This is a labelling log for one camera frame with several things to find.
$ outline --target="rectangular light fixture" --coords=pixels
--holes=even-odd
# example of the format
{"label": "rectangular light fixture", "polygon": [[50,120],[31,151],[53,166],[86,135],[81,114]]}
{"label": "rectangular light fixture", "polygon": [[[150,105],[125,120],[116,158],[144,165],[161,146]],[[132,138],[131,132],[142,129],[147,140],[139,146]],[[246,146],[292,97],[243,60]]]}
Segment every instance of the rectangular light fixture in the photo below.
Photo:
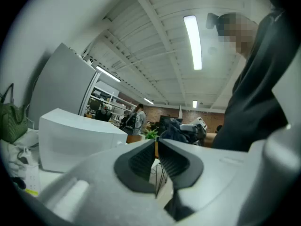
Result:
{"label": "rectangular light fixture", "polygon": [[197,100],[194,100],[194,101],[193,101],[193,108],[196,108],[197,105],[198,105],[198,101],[197,101]]}
{"label": "rectangular light fixture", "polygon": [[99,70],[100,72],[103,72],[104,74],[110,76],[112,79],[116,80],[117,82],[120,82],[120,79],[116,78],[114,75],[111,75],[110,73],[106,72],[104,69],[102,69],[101,67],[97,66],[96,67],[97,70]]}
{"label": "rectangular light fixture", "polygon": [[150,100],[148,100],[147,98],[144,98],[148,103],[151,103],[152,105],[154,104],[154,103],[152,103]]}
{"label": "rectangular light fixture", "polygon": [[201,40],[198,32],[197,18],[194,15],[184,17],[184,22],[189,36],[193,67],[195,70],[202,69]]}

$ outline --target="green bag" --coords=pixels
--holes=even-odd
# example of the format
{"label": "green bag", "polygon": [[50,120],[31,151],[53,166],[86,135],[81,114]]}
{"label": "green bag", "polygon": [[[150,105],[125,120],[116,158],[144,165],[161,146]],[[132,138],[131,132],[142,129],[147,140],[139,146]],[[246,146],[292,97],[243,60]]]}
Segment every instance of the green bag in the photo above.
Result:
{"label": "green bag", "polygon": [[[11,88],[10,103],[4,104],[5,97]],[[14,143],[27,131],[26,107],[14,105],[14,84],[6,90],[0,102],[0,139]]]}

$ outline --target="ceiling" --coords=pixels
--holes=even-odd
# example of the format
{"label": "ceiling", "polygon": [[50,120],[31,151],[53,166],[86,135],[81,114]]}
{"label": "ceiling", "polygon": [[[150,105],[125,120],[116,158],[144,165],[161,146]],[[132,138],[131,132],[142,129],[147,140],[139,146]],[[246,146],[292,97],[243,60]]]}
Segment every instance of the ceiling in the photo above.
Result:
{"label": "ceiling", "polygon": [[[205,28],[207,14],[238,12],[259,23],[269,11],[269,0],[120,0],[105,16],[88,57],[116,74],[117,89],[133,98],[187,108],[197,100],[199,110],[224,111],[245,60],[218,40],[215,29]],[[198,71],[183,21],[187,15],[198,22],[203,65]]]}

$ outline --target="black shirt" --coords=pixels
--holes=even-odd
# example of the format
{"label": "black shirt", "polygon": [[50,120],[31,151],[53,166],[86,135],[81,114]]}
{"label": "black shirt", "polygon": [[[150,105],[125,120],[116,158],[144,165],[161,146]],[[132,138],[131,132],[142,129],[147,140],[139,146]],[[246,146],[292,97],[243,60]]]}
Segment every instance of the black shirt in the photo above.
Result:
{"label": "black shirt", "polygon": [[287,124],[271,90],[288,68],[299,43],[285,12],[271,13],[260,22],[213,148],[248,151],[252,142],[266,139]]}

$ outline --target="white appliance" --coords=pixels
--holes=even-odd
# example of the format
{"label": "white appliance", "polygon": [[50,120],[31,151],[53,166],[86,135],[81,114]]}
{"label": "white appliance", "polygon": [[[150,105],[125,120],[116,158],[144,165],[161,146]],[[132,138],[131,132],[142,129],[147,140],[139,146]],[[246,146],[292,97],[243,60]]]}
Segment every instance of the white appliance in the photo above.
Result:
{"label": "white appliance", "polygon": [[99,73],[63,43],[45,64],[34,87],[29,119],[39,129],[42,115],[60,108],[84,115]]}
{"label": "white appliance", "polygon": [[208,128],[206,123],[203,121],[202,117],[196,118],[195,120],[193,120],[189,124],[190,125],[199,125],[200,124],[204,128],[204,130],[207,130],[207,128]]}
{"label": "white appliance", "polygon": [[65,172],[88,156],[124,145],[127,134],[105,121],[61,109],[40,118],[39,144],[42,167]]}

